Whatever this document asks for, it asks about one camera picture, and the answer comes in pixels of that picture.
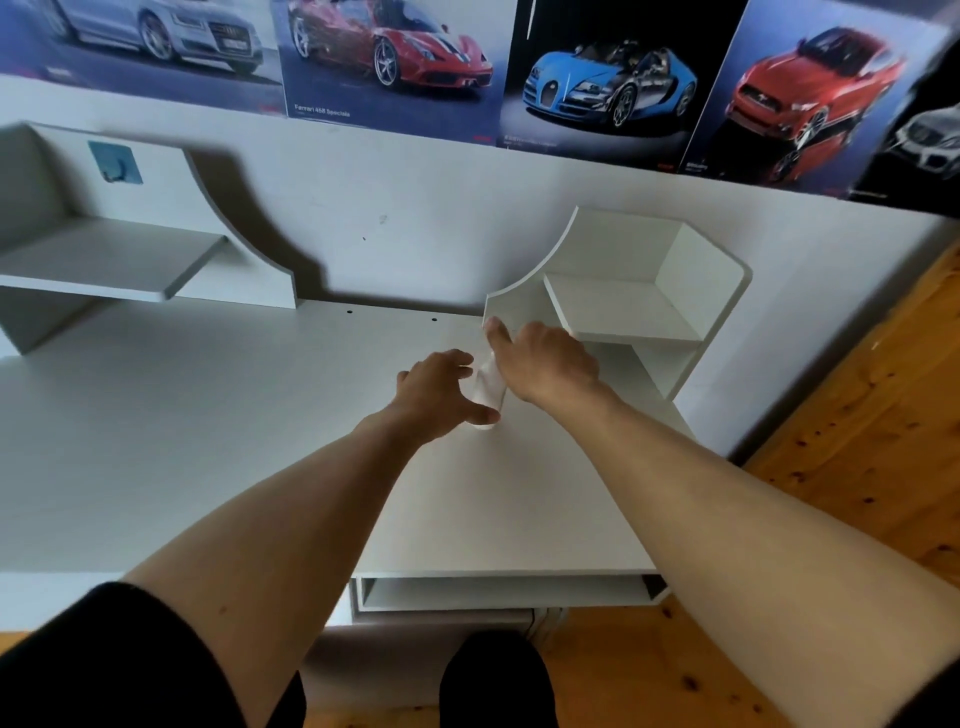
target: red ferrari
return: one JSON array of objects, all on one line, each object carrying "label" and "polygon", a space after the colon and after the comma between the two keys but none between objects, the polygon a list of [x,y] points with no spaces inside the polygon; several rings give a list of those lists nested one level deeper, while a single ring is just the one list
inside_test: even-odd
[{"label": "red ferrari", "polygon": [[477,88],[493,77],[473,38],[451,35],[407,0],[290,0],[287,11],[301,58],[372,70],[388,88]]},{"label": "red ferrari", "polygon": [[897,82],[906,61],[883,40],[831,28],[797,50],[764,59],[740,79],[727,116],[801,149],[827,126],[858,123]]}]

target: shelf compartment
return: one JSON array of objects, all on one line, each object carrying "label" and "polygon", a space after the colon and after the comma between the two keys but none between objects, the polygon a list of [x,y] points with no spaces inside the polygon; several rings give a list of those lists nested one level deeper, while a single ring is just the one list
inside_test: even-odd
[{"label": "shelf compartment", "polygon": [[74,218],[0,255],[0,286],[167,301],[227,239],[214,232]]}]

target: car grille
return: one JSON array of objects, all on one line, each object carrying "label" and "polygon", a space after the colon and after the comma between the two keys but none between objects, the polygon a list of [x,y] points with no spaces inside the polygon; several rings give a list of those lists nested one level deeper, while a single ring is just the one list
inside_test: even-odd
[{"label": "car grille", "polygon": [[770,128],[770,124],[768,124],[767,122],[761,121],[760,119],[757,119],[755,116],[752,116],[751,114],[746,113],[745,111],[742,111],[742,110],[740,110],[740,109],[734,109],[734,110],[732,110],[732,111],[730,112],[730,118],[733,119],[733,121],[736,121],[736,122],[739,122],[740,119],[743,119],[743,120],[746,121],[748,124],[753,124],[753,125],[755,125],[755,126],[757,126],[757,127],[760,127],[760,128],[762,128],[762,129],[764,129],[764,130]]},{"label": "car grille", "polygon": [[920,162],[922,161],[922,158],[919,154],[917,154],[916,152],[910,152],[906,149],[903,149],[903,147],[896,147],[894,149],[894,153],[899,157],[903,157],[907,161],[913,162],[918,167],[920,166]]},{"label": "car grille", "polygon": [[560,85],[556,81],[551,81],[543,87],[543,91],[540,92],[540,105],[542,107],[549,109],[553,106],[554,99],[557,98],[558,88],[560,88]]},{"label": "car grille", "polygon": [[423,74],[423,82],[434,85],[455,85],[462,78],[459,73],[449,71],[428,71]]},{"label": "car grille", "polygon": [[744,84],[742,87],[740,87],[740,95],[746,96],[755,104],[759,104],[765,109],[769,109],[773,113],[780,113],[783,111],[783,104],[781,104],[773,96],[768,96],[767,94],[763,93],[763,91],[756,86]]},{"label": "car grille", "polygon": [[[222,53],[232,53],[238,56],[248,56],[250,54],[250,32],[239,25],[227,25],[226,23],[207,23],[213,39],[217,41],[217,48]],[[244,44],[244,48],[230,48],[224,43],[226,40],[239,41]]]},{"label": "car grille", "polygon": [[911,124],[906,131],[907,138],[917,144],[923,144],[925,147],[935,147],[944,140],[944,136],[936,131],[925,127],[923,124]]},{"label": "car grille", "polygon": [[574,107],[570,104],[558,104],[557,111],[561,113],[568,113],[570,116],[586,116],[588,114],[588,109],[583,109],[581,107]]}]

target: black pants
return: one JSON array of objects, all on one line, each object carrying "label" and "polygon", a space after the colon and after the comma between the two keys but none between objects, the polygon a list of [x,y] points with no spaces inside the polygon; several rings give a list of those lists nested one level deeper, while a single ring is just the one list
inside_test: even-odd
[{"label": "black pants", "polygon": [[[193,629],[129,584],[103,584],[0,655],[0,725],[245,728],[227,678]],[[537,650],[512,632],[470,637],[440,689],[444,728],[556,728]],[[268,728],[300,728],[294,675]]]}]

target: poster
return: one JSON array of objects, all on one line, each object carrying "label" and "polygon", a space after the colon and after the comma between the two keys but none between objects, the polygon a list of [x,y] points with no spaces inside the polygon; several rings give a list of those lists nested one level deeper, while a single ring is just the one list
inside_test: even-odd
[{"label": "poster", "polygon": [[283,113],[264,0],[0,0],[0,73]]},{"label": "poster", "polygon": [[675,171],[743,6],[520,0],[498,144]]},{"label": "poster", "polygon": [[960,217],[958,78],[955,34],[914,85],[851,199]]},{"label": "poster", "polygon": [[272,0],[290,116],[493,144],[516,0]]},{"label": "poster", "polygon": [[751,0],[683,171],[847,197],[946,43],[944,5]]}]

